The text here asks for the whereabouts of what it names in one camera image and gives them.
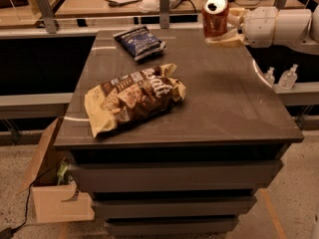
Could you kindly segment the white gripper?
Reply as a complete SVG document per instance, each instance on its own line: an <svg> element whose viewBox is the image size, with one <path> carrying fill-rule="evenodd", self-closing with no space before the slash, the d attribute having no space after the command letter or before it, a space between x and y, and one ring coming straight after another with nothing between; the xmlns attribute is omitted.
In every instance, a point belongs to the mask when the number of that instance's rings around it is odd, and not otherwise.
<svg viewBox="0 0 319 239"><path fill-rule="evenodd" d="M245 38L253 48L268 48L273 42L277 12L275 7L258 7L250 11L242 7L230 8L227 22L234 27L243 24L244 36L234 28L221 36L206 38L205 43L213 48L238 48L244 45Z"/></svg>

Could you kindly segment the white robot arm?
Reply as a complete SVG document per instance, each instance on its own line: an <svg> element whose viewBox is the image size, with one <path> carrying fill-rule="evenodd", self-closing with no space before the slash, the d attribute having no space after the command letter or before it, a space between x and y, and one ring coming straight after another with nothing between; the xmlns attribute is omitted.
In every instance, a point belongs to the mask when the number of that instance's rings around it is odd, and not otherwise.
<svg viewBox="0 0 319 239"><path fill-rule="evenodd" d="M231 8L227 23L233 28L221 36L206 37L205 42L211 47L227 48L285 46L295 52L319 55L318 9Z"/></svg>

